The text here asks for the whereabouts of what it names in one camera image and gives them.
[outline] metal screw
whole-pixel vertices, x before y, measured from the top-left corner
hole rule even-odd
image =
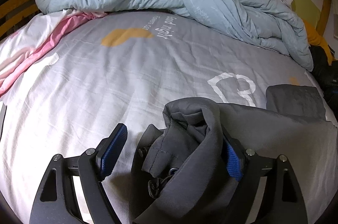
[[[146,149],[146,147],[140,148],[138,149],[139,155],[141,158],[146,158],[148,151]]]
[[[247,149],[245,152],[246,152],[246,154],[249,155],[249,156],[255,155],[255,151],[254,151],[253,149]]]
[[[58,161],[60,158],[61,158],[60,154],[56,154],[55,156],[53,156],[54,161]]]
[[[285,155],[283,155],[283,154],[281,154],[281,155],[279,156],[279,159],[280,159],[281,161],[283,161],[283,162],[288,161],[288,158],[287,158]]]
[[[94,148],[89,148],[86,150],[86,154],[87,155],[92,155],[93,153],[95,153],[95,149]]]

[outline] bed sheet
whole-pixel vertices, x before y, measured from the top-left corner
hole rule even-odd
[[[0,190],[28,223],[51,157],[80,155],[122,122],[128,140],[103,185],[122,223],[129,223],[135,148],[149,124],[164,128],[166,103],[202,96],[265,108],[266,88],[277,84],[318,87],[290,57],[226,37],[191,19],[133,11],[89,21],[64,36],[2,96],[7,112],[0,140]],[[337,124],[325,106],[327,120]],[[310,223],[337,190],[336,139],[322,160],[326,165],[319,166],[316,179],[300,185]],[[81,195],[79,205],[89,221]]]

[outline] yellow cloth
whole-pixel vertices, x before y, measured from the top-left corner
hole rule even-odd
[[[309,44],[312,46],[321,46],[324,49],[325,54],[327,56],[327,62],[331,66],[334,58],[331,54],[330,48],[328,47],[325,38],[320,36],[316,31],[316,29],[309,22],[307,22],[306,20],[303,20],[303,22],[305,25],[306,33],[308,34]]]

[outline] dark object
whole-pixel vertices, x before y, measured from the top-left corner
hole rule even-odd
[[[114,164],[126,141],[127,129],[119,124],[109,138],[103,139],[96,149],[87,149],[81,156],[63,158],[53,156],[34,200],[30,224],[84,223],[78,208],[73,175],[79,175],[89,211],[95,224],[121,223],[114,213],[99,179],[104,167],[104,156],[108,154]],[[236,188],[222,223],[244,224],[251,210],[261,176],[267,176],[266,193],[263,197],[257,220],[259,223],[307,223],[305,204],[292,166],[285,156],[277,159],[245,155],[243,147],[224,131],[224,145],[232,143],[237,157],[246,161],[244,177]],[[150,184],[149,193],[157,198],[161,191],[158,184],[165,184],[175,175],[177,169],[157,185]]]
[[[166,129],[160,131],[150,125],[137,147],[148,150],[146,158],[138,152],[134,156],[129,202],[133,223],[221,223],[237,186],[246,176],[247,156],[243,156],[243,149],[238,152],[236,146],[240,145],[235,139],[246,149],[252,149],[247,150],[248,155],[258,153],[276,158],[278,154],[286,154],[291,163],[295,161],[293,168],[303,171],[298,182],[308,190],[313,184],[308,183],[312,181],[313,169],[325,170],[320,160],[307,160],[308,155],[322,153],[321,139],[329,137],[332,146],[336,146],[336,127],[318,117],[285,116],[259,108],[215,103],[206,98],[172,101],[165,106],[163,117]],[[232,138],[222,141],[224,128]],[[233,160],[228,153],[228,143],[233,148],[232,157],[237,159],[237,165],[233,166],[238,166],[233,168],[232,175],[228,168]],[[244,168],[240,155],[244,157]],[[179,170],[168,177],[172,168]],[[147,188],[149,181],[151,194]],[[264,192],[259,188],[258,194],[261,193]],[[247,197],[250,195],[243,195],[242,202]],[[309,219],[311,223],[316,220],[313,216]]]
[[[266,109],[325,120],[323,100],[315,87],[281,84],[266,89]]]
[[[324,91],[324,99],[338,118],[338,61],[327,63],[325,51],[320,46],[310,46],[314,68],[311,72]]]
[[[155,130],[153,125],[150,125],[149,127],[150,129],[147,129],[143,134],[138,145],[138,149],[136,149],[133,168],[135,168],[135,166],[141,168],[142,162],[145,160],[143,154],[138,152],[141,150],[141,148],[139,148],[140,145],[147,145],[147,147],[149,145],[153,146],[156,136],[157,138],[161,136],[161,134]],[[225,167],[229,164],[228,146],[231,145],[233,157],[235,156],[236,160],[240,162],[238,166],[241,166],[240,171],[244,174],[244,176],[241,177],[229,204],[222,214],[220,223],[244,224],[246,222],[256,196],[260,178],[262,176],[267,177],[267,183],[260,211],[254,224],[308,223],[305,204],[300,187],[288,159],[284,155],[278,156],[277,159],[272,159],[259,156],[254,151],[245,151],[240,142],[237,139],[233,139],[227,133],[224,127],[222,128],[222,131],[223,149],[221,156],[222,160],[224,161],[223,166]],[[163,144],[160,151],[164,151],[165,149],[165,154],[167,154],[169,151],[167,145],[168,143]],[[179,168],[171,168],[169,173],[164,178],[153,178],[151,175],[149,175],[149,173],[146,172],[141,172],[138,174],[138,180],[143,182],[137,185],[137,190],[140,190],[142,192],[141,195],[144,195],[141,198],[142,204],[146,203],[142,210],[151,205],[154,199],[159,198],[161,191],[166,187],[168,182],[178,171]],[[149,193],[148,197],[146,191],[144,190],[147,179],[149,179],[147,187]],[[177,200],[177,202],[184,203],[184,200]],[[172,220],[168,220],[168,214],[170,214],[170,212],[164,212],[164,215],[166,216],[160,222],[158,222],[158,215],[156,215],[157,218],[153,219],[152,217],[154,215],[149,214],[148,218],[136,218],[133,223],[144,224],[153,223],[153,221],[157,221],[158,223],[192,223],[189,221],[186,222],[187,219],[179,220],[172,218]],[[211,218],[212,217],[209,217],[209,223],[218,223],[212,221]]]
[[[324,99],[338,120],[338,87],[329,87],[324,91]]]
[[[127,127],[120,123],[96,149],[87,149],[82,155],[70,158],[63,158],[60,154],[53,156],[35,196],[29,223],[85,223],[72,178],[80,176],[94,223],[120,224],[100,181],[111,174],[126,140]]]
[[[316,221],[315,224],[331,224],[337,223],[338,219],[338,192],[336,192],[332,201],[324,211],[324,213],[320,216],[320,218]]]
[[[22,224],[0,192],[0,223]]]
[[[320,46],[310,46],[313,59],[312,75],[318,81],[320,87],[325,90],[327,87],[338,87],[338,61],[332,61],[329,66],[324,49]]]

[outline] blue gripper pad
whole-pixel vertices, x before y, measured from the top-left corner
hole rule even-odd
[[[240,181],[243,177],[240,160],[230,144],[226,143],[226,146],[226,153],[228,156],[226,169],[231,177],[235,178],[237,181]]]
[[[103,181],[112,174],[124,144],[127,141],[128,130],[126,125],[119,123],[96,155],[96,164],[99,168],[98,178]]]

